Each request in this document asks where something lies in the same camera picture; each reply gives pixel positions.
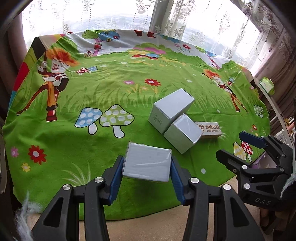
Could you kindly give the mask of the right hand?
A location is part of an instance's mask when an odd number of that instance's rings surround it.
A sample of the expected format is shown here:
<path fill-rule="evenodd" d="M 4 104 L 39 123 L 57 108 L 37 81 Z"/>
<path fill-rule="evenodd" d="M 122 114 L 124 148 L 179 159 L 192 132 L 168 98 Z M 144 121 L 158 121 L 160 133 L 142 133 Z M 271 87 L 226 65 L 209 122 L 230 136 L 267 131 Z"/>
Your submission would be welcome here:
<path fill-rule="evenodd" d="M 295 216 L 295 209 L 274 211 L 260 208 L 260 227 L 266 235 L 272 231 L 284 232 Z"/>

